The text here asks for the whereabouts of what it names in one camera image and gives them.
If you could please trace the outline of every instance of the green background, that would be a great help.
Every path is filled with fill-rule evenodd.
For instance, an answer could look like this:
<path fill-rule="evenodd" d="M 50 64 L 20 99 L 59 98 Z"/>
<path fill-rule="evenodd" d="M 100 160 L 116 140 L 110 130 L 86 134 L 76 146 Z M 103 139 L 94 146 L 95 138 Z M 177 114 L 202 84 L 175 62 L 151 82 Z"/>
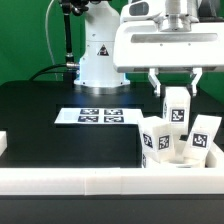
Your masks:
<path fill-rule="evenodd" d="M 0 11 L 0 84 L 12 80 L 28 80 L 42 68 L 52 64 L 45 37 L 45 14 L 50 0 L 1 1 Z M 111 5 L 121 11 L 127 0 L 113 0 Z M 220 16 L 224 16 L 224 0 L 221 0 Z M 73 52 L 75 60 L 84 53 L 84 16 L 71 16 Z M 49 35 L 56 63 L 64 63 L 65 37 L 62 10 L 55 1 L 49 17 Z M 186 82 L 186 75 L 160 75 L 166 82 Z M 136 81 L 147 81 L 147 75 L 128 74 Z M 52 80 L 46 75 L 41 79 Z M 199 86 L 224 103 L 224 73 L 205 73 Z"/>

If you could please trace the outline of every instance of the black cable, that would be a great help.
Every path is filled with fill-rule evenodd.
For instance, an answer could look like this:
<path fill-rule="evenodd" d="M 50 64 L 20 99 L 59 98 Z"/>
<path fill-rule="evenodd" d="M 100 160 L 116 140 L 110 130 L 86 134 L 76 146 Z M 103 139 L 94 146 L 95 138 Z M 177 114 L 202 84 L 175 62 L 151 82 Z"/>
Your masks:
<path fill-rule="evenodd" d="M 47 71 L 49 71 L 49 70 L 51 70 L 51 69 L 54 69 L 54 68 L 64 68 L 64 67 L 66 67 L 66 64 L 57 64 L 57 65 L 52 65 L 52 66 L 49 66 L 49 67 L 47 67 L 47 68 L 44 68 L 44 69 L 40 70 L 39 72 L 37 72 L 35 75 L 33 75 L 33 76 L 29 79 L 29 81 L 33 81 L 36 77 L 38 77 L 38 76 L 44 74 L 45 72 L 47 72 Z"/>

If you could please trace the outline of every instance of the white block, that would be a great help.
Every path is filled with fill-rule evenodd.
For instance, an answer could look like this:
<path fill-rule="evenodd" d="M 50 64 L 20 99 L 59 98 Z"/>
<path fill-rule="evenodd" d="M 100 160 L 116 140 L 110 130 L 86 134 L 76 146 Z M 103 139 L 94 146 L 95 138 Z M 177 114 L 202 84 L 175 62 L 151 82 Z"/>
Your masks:
<path fill-rule="evenodd" d="M 209 168 L 224 168 L 224 153 L 214 142 L 206 157 L 206 165 Z"/>
<path fill-rule="evenodd" d="M 0 131 L 0 156 L 7 148 L 6 132 Z"/>
<path fill-rule="evenodd" d="M 183 156 L 204 160 L 218 131 L 221 117 L 198 115 L 185 145 Z"/>
<path fill-rule="evenodd" d="M 156 162 L 166 161 L 175 156 L 171 124 L 159 117 L 139 119 L 139 131 L 143 153 Z"/>
<path fill-rule="evenodd" d="M 142 153 L 142 168 L 160 168 L 160 163 L 153 160 L 148 152 Z"/>
<path fill-rule="evenodd" d="M 166 87 L 163 119 L 171 123 L 173 135 L 187 135 L 191 97 L 186 87 Z"/>

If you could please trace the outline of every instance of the white box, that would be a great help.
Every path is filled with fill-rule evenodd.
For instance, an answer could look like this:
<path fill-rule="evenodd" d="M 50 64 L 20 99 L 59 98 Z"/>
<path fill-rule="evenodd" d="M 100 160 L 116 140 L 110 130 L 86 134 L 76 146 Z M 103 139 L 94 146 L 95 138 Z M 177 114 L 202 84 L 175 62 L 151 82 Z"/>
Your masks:
<path fill-rule="evenodd" d="M 169 160 L 175 156 L 171 124 L 153 116 L 138 120 L 142 151 L 156 162 Z"/>

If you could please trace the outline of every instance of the warning label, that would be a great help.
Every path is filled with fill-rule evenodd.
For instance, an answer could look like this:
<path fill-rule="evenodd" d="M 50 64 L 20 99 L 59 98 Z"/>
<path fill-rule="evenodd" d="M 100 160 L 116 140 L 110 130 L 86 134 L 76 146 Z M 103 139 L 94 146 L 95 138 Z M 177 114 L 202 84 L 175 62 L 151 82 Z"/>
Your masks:
<path fill-rule="evenodd" d="M 109 56 L 108 51 L 107 51 L 105 45 L 103 45 L 103 46 L 100 48 L 100 51 L 98 52 L 97 55 L 98 55 L 98 56 Z"/>

